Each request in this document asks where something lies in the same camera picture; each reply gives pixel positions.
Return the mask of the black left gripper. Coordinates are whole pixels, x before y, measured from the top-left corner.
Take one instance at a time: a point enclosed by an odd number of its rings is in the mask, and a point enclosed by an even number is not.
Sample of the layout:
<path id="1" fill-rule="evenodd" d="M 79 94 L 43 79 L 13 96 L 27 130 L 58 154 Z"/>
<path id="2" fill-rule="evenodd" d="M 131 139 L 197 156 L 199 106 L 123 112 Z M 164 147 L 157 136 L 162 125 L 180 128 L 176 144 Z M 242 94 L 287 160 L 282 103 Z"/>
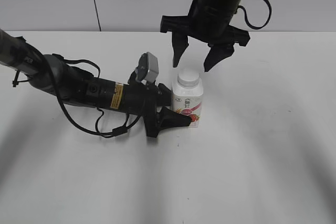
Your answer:
<path id="1" fill-rule="evenodd" d="M 146 135 L 153 138 L 162 130 L 188 127 L 191 124 L 192 119 L 188 115 L 166 108 L 172 104 L 172 91 L 162 83 L 156 85 L 129 81 L 123 98 L 127 114 L 136 116 L 132 123 L 125 124 L 128 130 L 135 126 L 140 118 L 144 121 Z"/>

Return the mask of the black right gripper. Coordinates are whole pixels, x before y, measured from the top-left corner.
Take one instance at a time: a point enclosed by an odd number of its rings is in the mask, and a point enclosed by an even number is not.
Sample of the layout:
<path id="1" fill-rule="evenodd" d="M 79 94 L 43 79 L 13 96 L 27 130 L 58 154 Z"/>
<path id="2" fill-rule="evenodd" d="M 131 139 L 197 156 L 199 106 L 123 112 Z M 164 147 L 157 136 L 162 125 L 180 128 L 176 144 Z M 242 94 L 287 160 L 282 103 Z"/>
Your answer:
<path id="1" fill-rule="evenodd" d="M 246 46 L 249 33 L 231 25 L 221 28 L 219 34 L 210 31 L 210 23 L 198 20 L 198 0 L 193 0 L 186 16 L 162 16 L 160 32 L 172 33 L 173 68 L 179 64 L 181 56 L 188 48 L 188 37 L 213 45 L 205 58 L 204 71 L 209 72 L 216 64 L 230 57 L 234 53 L 235 43 Z"/>

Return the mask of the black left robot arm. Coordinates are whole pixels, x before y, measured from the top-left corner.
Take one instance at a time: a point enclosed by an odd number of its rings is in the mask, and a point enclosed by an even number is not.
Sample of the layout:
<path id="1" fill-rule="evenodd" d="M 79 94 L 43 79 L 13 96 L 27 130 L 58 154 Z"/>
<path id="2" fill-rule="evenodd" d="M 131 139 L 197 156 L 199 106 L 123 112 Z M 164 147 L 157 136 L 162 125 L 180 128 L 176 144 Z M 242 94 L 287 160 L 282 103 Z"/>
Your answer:
<path id="1" fill-rule="evenodd" d="M 90 60 L 67 60 L 59 54 L 43 55 L 23 37 L 13 37 L 1 31 L 1 64 L 16 70 L 13 86 L 23 73 L 26 82 L 38 90 L 54 95 L 68 119 L 77 129 L 91 135 L 112 138 L 128 133 L 139 119 L 144 120 L 146 135 L 157 137 L 162 130 L 187 127 L 192 119 L 169 109 L 172 91 L 164 84 L 156 84 L 159 74 L 158 59 L 150 52 L 143 53 L 138 66 L 126 84 L 95 77 L 91 72 L 77 67 Z M 132 123 L 124 122 L 110 132 L 94 131 L 80 126 L 66 109 L 66 105 L 95 108 L 135 115 Z"/>

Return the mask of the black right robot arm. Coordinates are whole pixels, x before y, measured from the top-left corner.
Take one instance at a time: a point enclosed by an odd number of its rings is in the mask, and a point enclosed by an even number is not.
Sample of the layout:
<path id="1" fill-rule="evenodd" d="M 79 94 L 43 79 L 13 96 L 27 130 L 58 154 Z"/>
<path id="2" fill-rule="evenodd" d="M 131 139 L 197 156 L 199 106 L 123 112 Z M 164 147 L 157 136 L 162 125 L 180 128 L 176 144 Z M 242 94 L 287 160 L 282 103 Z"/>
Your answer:
<path id="1" fill-rule="evenodd" d="M 249 33 L 229 24 L 240 1 L 193 0 L 186 16 L 163 16 L 160 31 L 172 34 L 173 67 L 178 66 L 189 38 L 208 44 L 210 51 L 203 64 L 206 72 L 230 57 L 235 44 L 246 46 Z"/>

